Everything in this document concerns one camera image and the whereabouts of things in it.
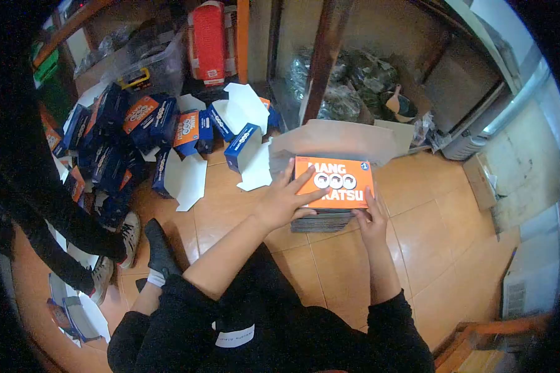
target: plastic container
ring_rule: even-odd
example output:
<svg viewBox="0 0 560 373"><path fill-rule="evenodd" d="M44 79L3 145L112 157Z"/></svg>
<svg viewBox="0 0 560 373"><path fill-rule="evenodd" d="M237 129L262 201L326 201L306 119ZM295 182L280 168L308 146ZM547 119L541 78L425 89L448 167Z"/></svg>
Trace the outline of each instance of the plastic container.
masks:
<svg viewBox="0 0 560 373"><path fill-rule="evenodd" d="M185 32L183 28L173 35L170 43L159 53L157 46L163 46L168 33L160 34L152 41L129 41L115 53L111 67L100 80L118 82L131 94L131 104L155 93L180 95L184 82ZM150 45L150 50L156 54L150 56L149 51L139 51L146 45Z"/></svg>

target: foot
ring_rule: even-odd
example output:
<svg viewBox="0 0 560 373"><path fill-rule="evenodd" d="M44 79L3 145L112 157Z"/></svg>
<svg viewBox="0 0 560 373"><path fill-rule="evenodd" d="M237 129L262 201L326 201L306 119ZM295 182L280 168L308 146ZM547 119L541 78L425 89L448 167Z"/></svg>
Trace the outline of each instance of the foot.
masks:
<svg viewBox="0 0 560 373"><path fill-rule="evenodd" d="M104 302L105 291L108 290L112 273L114 273L114 262L107 257L100 257L96 266L91 271L91 278L94 281L94 291L90 294L90 298L98 306Z"/></svg>
<svg viewBox="0 0 560 373"><path fill-rule="evenodd" d="M162 273L167 279L171 274L183 274L174 260L174 251L168 242L164 229L155 219L145 225L145 235L149 241L149 263L147 266Z"/></svg>
<svg viewBox="0 0 560 373"><path fill-rule="evenodd" d="M120 228L120 234L127 250L127 258L120 264L120 268L127 269L133 266L140 233L141 222L139 221L139 216L133 212L128 213Z"/></svg>

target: wooden shelf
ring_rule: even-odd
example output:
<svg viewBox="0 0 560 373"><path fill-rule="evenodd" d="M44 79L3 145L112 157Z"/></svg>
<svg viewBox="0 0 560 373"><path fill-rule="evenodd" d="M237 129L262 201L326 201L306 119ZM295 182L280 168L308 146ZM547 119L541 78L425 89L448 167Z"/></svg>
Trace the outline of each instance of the wooden shelf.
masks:
<svg viewBox="0 0 560 373"><path fill-rule="evenodd" d="M58 48L61 42L66 41L72 34L80 29L87 20L93 17L98 11L108 7L112 2L113 0L91 0L87 5L79 9L60 30L52 35L50 41L44 44L42 49L39 50L39 53L37 53L37 56L33 60L33 67L37 69L46 58Z"/></svg>

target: hand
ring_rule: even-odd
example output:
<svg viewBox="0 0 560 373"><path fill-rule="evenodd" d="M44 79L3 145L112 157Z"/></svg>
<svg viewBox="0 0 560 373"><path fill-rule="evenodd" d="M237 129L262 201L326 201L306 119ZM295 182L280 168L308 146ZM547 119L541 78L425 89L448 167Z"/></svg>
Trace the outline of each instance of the hand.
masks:
<svg viewBox="0 0 560 373"><path fill-rule="evenodd" d="M386 207L378 201L377 193L374 199L371 195L369 187L365 188L365 200L367 202L367 210L352 210L357 217L359 227L361 228L361 236L365 248L369 250L375 245L386 244L386 227L388 225L388 212Z"/></svg>
<svg viewBox="0 0 560 373"><path fill-rule="evenodd" d="M318 200L329 192L329 188L326 188L297 196L299 189L313 176L315 167L309 167L304 174L290 182L293 169L294 158L291 158L284 172L272 183L252 213L269 232L285 226L292 220L315 215L315 210L301 206Z"/></svg>

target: tiled floor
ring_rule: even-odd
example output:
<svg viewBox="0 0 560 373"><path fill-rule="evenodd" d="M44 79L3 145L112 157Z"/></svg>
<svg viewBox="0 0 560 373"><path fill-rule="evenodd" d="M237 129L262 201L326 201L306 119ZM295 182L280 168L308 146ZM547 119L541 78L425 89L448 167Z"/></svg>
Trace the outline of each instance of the tiled floor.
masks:
<svg viewBox="0 0 560 373"><path fill-rule="evenodd" d="M238 189L240 176L225 165L222 150L208 161L205 197L189 212L175 212L175 201L158 198L149 183L139 187L133 202L143 224L152 217L160 221L183 265L214 245L265 192ZM391 217L392 258L429 347L437 347L458 321L496 317L498 285L518 244L518 229L496 237L491 216L478 210L460 163L438 155L394 159L374 178ZM332 234L295 234L287 226L265 242L305 305L327 307L366 331L369 267L355 220ZM100 307L111 331L136 299L135 280L147 276L148 259L142 236L135 267L119 273ZM104 343L75 347L52 323L45 309L49 270L20 230L13 269L22 319L40 346L69 372L109 371Z"/></svg>

